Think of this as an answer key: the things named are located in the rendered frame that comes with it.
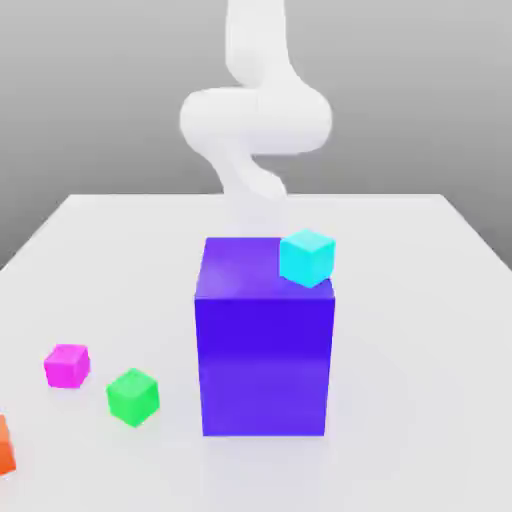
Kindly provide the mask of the small cyan cube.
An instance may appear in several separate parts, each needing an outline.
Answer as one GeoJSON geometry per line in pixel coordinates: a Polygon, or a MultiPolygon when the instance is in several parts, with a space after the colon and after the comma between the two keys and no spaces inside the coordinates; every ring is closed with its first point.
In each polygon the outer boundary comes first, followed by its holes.
{"type": "Polygon", "coordinates": [[[279,242],[279,275],[314,288],[330,278],[335,250],[333,238],[308,229],[284,237],[279,242]]]}

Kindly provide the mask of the small green cube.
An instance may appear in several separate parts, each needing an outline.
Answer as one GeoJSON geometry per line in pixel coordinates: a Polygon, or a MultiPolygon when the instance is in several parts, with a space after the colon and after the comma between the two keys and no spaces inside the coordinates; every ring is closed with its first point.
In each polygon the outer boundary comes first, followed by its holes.
{"type": "Polygon", "coordinates": [[[141,425],[160,407],[158,382],[131,368],[106,387],[110,413],[131,427],[141,425]]]}

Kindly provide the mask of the small magenta cube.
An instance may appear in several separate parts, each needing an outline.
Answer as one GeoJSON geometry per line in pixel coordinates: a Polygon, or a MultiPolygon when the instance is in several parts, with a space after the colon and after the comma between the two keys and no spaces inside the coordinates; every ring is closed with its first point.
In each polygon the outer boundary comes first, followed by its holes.
{"type": "Polygon", "coordinates": [[[88,348],[79,344],[57,344],[43,365],[48,385],[58,389],[79,389],[91,369],[88,348]]]}

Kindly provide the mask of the small orange cube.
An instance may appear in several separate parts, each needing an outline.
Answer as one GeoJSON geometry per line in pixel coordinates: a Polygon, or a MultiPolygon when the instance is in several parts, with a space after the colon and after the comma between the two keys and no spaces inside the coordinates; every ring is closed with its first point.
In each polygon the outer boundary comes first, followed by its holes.
{"type": "Polygon", "coordinates": [[[16,470],[14,449],[5,416],[0,414],[0,476],[16,470]]]}

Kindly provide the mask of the large purple box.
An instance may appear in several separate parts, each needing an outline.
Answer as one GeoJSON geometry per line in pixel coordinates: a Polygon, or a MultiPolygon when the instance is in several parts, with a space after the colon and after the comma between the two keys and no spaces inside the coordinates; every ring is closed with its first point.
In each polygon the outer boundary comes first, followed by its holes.
{"type": "Polygon", "coordinates": [[[335,293],[279,274],[277,238],[209,237],[194,295],[206,436],[325,432],[335,293]]]}

